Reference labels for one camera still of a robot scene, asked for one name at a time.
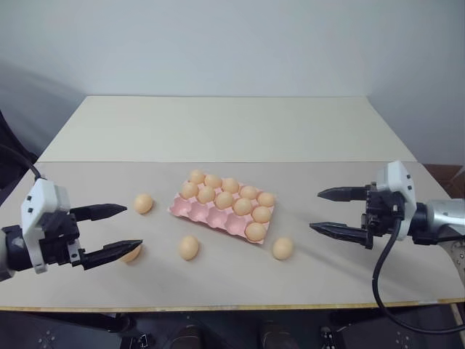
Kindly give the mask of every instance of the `white wall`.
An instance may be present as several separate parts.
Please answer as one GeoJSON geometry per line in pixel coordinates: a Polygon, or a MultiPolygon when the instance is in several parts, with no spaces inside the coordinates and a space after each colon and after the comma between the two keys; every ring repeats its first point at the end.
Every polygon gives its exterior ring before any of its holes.
{"type": "Polygon", "coordinates": [[[3,0],[0,79],[14,66],[17,80],[59,81],[68,109],[87,94],[369,95],[420,161],[464,163],[464,12],[464,0],[3,0]]]}

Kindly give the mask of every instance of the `pink egg carton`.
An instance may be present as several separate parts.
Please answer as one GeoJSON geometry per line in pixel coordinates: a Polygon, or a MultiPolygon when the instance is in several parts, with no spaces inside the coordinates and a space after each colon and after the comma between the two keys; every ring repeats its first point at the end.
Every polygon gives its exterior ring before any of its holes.
{"type": "MultiPolygon", "coordinates": [[[[245,185],[242,183],[239,183],[239,192],[243,186],[245,185]]],[[[205,187],[203,183],[198,184],[199,190],[203,187],[205,187]]],[[[222,191],[223,190],[221,188],[216,188],[215,194],[218,195],[222,191]]],[[[257,189],[257,191],[258,191],[258,194],[256,197],[258,198],[260,193],[262,193],[263,191],[260,189],[257,189]]],[[[240,198],[239,192],[234,193],[232,195],[232,197],[234,198],[234,202],[238,198],[240,198]]],[[[252,213],[254,209],[260,205],[258,201],[256,200],[256,198],[252,199],[251,203],[252,203],[252,210],[251,210],[251,213],[252,213]]],[[[274,208],[275,208],[274,205],[271,207],[268,207],[268,209],[271,211],[271,214],[273,213],[274,208]]],[[[246,214],[244,216],[239,216],[236,213],[234,213],[232,207],[228,207],[226,209],[219,209],[218,207],[216,207],[214,201],[210,201],[210,202],[207,202],[206,204],[202,204],[197,200],[196,197],[186,199],[186,198],[181,197],[180,194],[178,193],[174,197],[173,204],[169,207],[168,211],[171,212],[174,216],[186,217],[189,220],[192,220],[193,222],[201,222],[201,223],[207,224],[210,228],[225,230],[231,235],[241,236],[245,238],[248,242],[251,242],[254,244],[263,244],[263,241],[264,241],[264,238],[259,241],[252,241],[247,238],[247,235],[246,235],[247,225],[254,222],[254,219],[251,213],[246,214]]],[[[266,231],[268,231],[268,227],[270,226],[270,221],[266,223],[261,223],[265,227],[266,231]]]]}

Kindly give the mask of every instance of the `white table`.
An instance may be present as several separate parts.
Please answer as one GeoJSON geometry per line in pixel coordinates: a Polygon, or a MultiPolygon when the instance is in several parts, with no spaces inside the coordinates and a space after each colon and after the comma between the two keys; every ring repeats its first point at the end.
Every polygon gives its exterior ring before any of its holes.
{"type": "MultiPolygon", "coordinates": [[[[143,253],[132,265],[114,262],[85,272],[80,267],[53,265],[41,275],[32,270],[18,273],[1,283],[0,308],[156,311],[373,306],[371,273],[387,237],[376,238],[369,251],[317,234],[308,223],[360,224],[362,203],[334,203],[317,198],[316,193],[332,186],[364,185],[394,159],[406,161],[419,201],[447,198],[364,98],[90,97],[38,166],[50,180],[68,189],[72,206],[113,202],[129,207],[108,220],[79,223],[83,247],[92,251],[112,241],[143,238],[143,253]],[[280,120],[284,111],[294,123],[280,120]],[[229,120],[231,115],[248,119],[253,128],[271,119],[269,131],[277,135],[280,128],[283,137],[278,142],[251,138],[250,133],[239,138],[227,132],[223,137],[198,137],[202,132],[211,135],[210,131],[219,135],[226,124],[223,117],[229,120]],[[197,137],[189,134],[183,141],[173,140],[179,125],[196,124],[192,118],[201,125],[214,119],[217,123],[197,127],[197,137]],[[113,126],[108,124],[111,119],[117,121],[113,126]],[[156,130],[161,124],[165,132],[156,130]],[[334,130],[339,141],[330,142],[334,130]],[[136,137],[140,132],[153,136],[136,137]],[[301,137],[306,134],[312,137],[301,137]],[[242,148],[231,146],[237,139],[244,139],[242,148]],[[264,145],[249,151],[260,140],[264,145]],[[211,149],[211,144],[219,143],[224,147],[211,149]],[[289,158],[294,162],[284,162],[289,158]],[[242,162],[230,162],[238,159],[242,162]],[[166,212],[194,168],[236,177],[276,194],[263,246],[166,212]],[[157,201],[146,216],[131,208],[134,196],[141,192],[157,201]],[[177,244],[188,233],[197,236],[202,246],[192,262],[177,255],[177,244]],[[290,236],[296,243],[294,256],[282,262],[270,254],[279,236],[290,236]]],[[[31,181],[31,176],[25,177],[0,208],[2,225],[19,222],[19,203],[31,181]]],[[[437,246],[416,246],[410,240],[395,245],[381,276],[381,292],[391,305],[453,302],[464,296],[448,255],[437,246]]]]}
{"type": "Polygon", "coordinates": [[[50,161],[415,161],[365,97],[87,97],[50,161]]]}

